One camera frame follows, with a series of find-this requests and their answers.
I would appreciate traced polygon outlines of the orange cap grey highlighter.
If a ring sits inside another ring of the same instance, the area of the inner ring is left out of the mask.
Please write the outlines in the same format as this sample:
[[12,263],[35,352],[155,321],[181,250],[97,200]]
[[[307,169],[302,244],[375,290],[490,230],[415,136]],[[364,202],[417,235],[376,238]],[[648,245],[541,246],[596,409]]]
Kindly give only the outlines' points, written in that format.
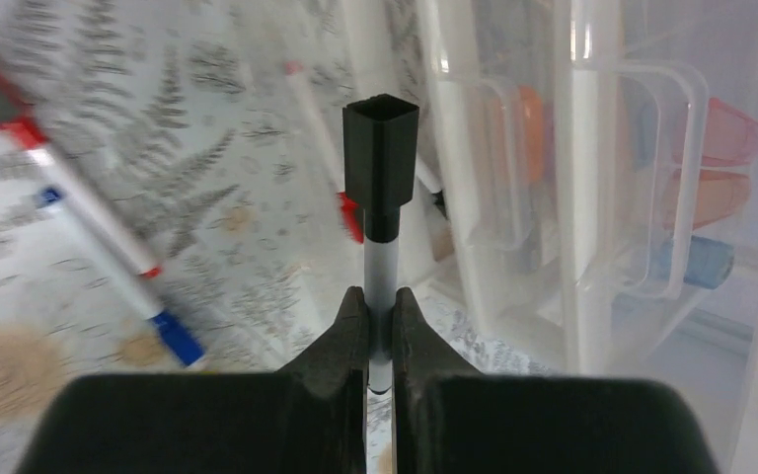
[[532,87],[521,85],[518,92],[523,112],[529,181],[534,184],[544,176],[544,107],[542,99]]

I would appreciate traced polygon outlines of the white plastic drawer unit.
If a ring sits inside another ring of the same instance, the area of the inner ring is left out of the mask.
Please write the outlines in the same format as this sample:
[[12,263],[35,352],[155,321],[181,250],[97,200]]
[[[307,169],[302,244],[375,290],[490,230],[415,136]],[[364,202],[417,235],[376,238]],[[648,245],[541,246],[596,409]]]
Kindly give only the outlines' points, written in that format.
[[[417,15],[478,331],[556,371],[673,386],[721,470],[758,473],[758,157],[701,165],[710,97],[758,121],[758,1],[420,1]],[[544,107],[534,184],[521,85]],[[702,170],[748,176],[751,195],[694,230]],[[676,171],[689,207],[667,230]],[[683,282],[694,235],[735,249],[717,289]]]

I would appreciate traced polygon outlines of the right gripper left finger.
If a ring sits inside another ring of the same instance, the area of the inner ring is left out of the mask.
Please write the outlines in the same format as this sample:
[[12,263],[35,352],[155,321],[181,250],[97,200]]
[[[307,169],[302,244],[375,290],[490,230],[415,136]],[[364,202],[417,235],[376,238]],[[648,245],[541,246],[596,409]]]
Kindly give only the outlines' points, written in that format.
[[21,473],[362,473],[368,316],[359,287],[282,368],[100,374],[44,413]]

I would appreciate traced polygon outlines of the black cap white marker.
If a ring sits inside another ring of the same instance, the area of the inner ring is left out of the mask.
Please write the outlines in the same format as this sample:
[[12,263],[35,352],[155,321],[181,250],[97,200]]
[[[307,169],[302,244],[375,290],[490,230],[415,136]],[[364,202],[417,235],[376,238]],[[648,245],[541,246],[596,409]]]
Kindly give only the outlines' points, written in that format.
[[413,198],[417,121],[418,106],[387,93],[342,110],[345,195],[357,205],[363,234],[367,386],[375,394],[393,385],[401,209]]

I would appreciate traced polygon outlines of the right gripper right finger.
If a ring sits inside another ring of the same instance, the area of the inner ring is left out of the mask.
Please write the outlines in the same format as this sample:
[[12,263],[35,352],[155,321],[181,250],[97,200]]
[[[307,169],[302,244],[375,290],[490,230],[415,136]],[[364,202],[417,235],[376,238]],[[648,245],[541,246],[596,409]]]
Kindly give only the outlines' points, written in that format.
[[411,290],[392,314],[399,473],[715,473],[691,408],[646,379],[495,375],[425,321]]

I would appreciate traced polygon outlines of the pink highlighter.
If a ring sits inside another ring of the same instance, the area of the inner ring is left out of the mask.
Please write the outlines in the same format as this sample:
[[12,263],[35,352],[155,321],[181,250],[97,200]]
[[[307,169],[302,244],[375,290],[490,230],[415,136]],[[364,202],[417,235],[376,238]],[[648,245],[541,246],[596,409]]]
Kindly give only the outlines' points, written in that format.
[[758,157],[758,121],[710,97],[702,153],[703,167],[730,168],[752,163]]

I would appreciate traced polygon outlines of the blue cap whiteboard marker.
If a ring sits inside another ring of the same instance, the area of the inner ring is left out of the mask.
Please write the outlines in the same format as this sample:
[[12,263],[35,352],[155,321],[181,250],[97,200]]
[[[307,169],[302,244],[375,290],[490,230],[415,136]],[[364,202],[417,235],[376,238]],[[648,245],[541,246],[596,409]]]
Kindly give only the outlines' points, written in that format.
[[108,277],[134,313],[146,321],[163,346],[182,366],[189,369],[205,367],[205,349],[181,320],[167,309],[154,289],[140,276],[130,271],[98,233],[81,218],[70,200],[54,187],[38,191],[38,207],[53,216],[66,233],[86,253],[90,261]]

